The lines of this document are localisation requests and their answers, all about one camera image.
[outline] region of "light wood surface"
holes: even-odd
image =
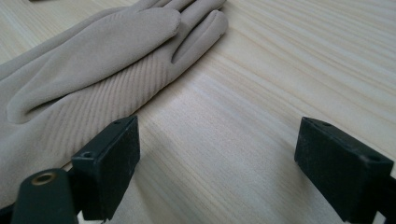
[[[134,2],[2,0],[0,63]],[[300,120],[328,121],[396,160],[396,2],[222,10],[227,34],[137,112],[142,158],[110,223],[342,223],[293,160]]]

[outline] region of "table surface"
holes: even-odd
[[[0,63],[134,2],[2,0]],[[142,157],[110,223],[342,223],[293,160],[300,121],[396,160],[396,2],[229,0],[222,11],[227,34],[137,111]]]

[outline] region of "glove finger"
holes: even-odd
[[[212,11],[181,44],[174,58],[175,74],[183,73],[224,35],[228,20],[224,13]]]
[[[164,7],[170,7],[175,10],[181,11],[183,8],[189,6],[194,0],[173,0],[166,4]]]
[[[152,7],[164,7],[170,1],[172,1],[172,0],[158,0],[157,3],[154,4]]]
[[[132,7],[135,11],[141,11],[144,9],[149,9],[153,7],[163,7],[170,0],[140,0],[137,3],[133,4]]]
[[[176,10],[127,12],[107,17],[60,46],[40,72],[10,99],[8,121],[28,121],[41,111],[36,110],[41,105],[113,75],[177,33],[180,14]]]
[[[220,8],[226,0],[198,0],[192,3],[181,13],[181,23],[177,35],[172,38],[163,50],[172,58],[177,48],[190,33],[190,31],[211,12]]]
[[[93,22],[102,19],[109,14],[121,11],[125,7],[114,7],[107,10],[103,10],[90,16],[88,19],[78,23],[72,28],[56,35],[55,37],[45,41],[44,43],[30,49],[29,51],[23,53],[22,55],[0,65],[0,81],[5,77],[10,76],[12,73],[22,68],[26,64],[30,63],[34,59],[40,57],[41,55],[49,52],[52,49],[56,49],[62,45],[65,41],[73,37],[74,35],[81,32],[87,26],[91,25]]]

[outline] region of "wooden table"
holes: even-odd
[[[0,63],[134,2],[3,0]],[[222,10],[227,34],[137,112],[142,158],[110,223],[342,223],[293,160],[300,120],[326,120],[396,160],[396,2]]]

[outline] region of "screw hole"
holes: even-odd
[[[84,152],[81,154],[83,158],[92,158],[92,153],[91,152]]]
[[[53,179],[55,179],[55,177],[56,177],[55,173],[44,173],[42,175],[36,176],[32,180],[32,184],[35,186],[45,185],[51,182]]]

